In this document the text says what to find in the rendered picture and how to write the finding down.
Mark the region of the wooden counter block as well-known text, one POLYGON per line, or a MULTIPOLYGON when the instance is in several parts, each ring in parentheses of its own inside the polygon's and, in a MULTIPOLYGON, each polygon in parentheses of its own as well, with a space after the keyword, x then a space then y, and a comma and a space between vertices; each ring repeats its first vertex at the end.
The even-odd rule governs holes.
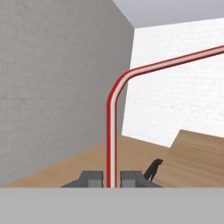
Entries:
POLYGON ((224 137, 181 129, 155 181, 163 187, 224 187, 224 137))

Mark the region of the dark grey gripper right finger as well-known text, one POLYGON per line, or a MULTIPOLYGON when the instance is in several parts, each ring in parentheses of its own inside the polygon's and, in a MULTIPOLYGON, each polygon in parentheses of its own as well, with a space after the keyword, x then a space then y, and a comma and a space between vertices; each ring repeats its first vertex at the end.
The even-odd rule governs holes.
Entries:
POLYGON ((158 184, 155 184, 149 180, 147 180, 141 171, 121 171, 120 172, 121 184, 120 187, 130 187, 130 188, 138 188, 138 187, 159 187, 158 184))

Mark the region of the red and white bent straw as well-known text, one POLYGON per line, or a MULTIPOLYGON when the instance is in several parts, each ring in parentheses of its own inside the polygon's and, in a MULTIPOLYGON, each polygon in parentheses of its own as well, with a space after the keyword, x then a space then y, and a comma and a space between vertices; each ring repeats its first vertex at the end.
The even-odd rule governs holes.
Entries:
POLYGON ((193 52, 183 56, 179 56, 164 61, 159 61, 146 66, 140 66, 126 71, 122 74, 112 87, 107 99, 107 154, 106 154, 106 186, 107 188, 117 187, 117 172, 116 172, 116 105, 117 100, 122 92, 127 81, 142 74, 166 69, 168 67, 175 67, 183 65, 195 60, 202 60, 208 57, 224 53, 224 45, 214 48, 206 49, 199 52, 193 52))

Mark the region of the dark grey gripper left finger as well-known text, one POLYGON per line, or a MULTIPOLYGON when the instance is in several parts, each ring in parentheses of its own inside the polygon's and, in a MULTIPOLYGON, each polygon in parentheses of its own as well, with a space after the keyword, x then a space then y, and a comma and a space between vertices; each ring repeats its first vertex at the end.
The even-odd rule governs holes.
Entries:
POLYGON ((64 187, 103 187, 103 171, 83 171, 78 179, 64 187))

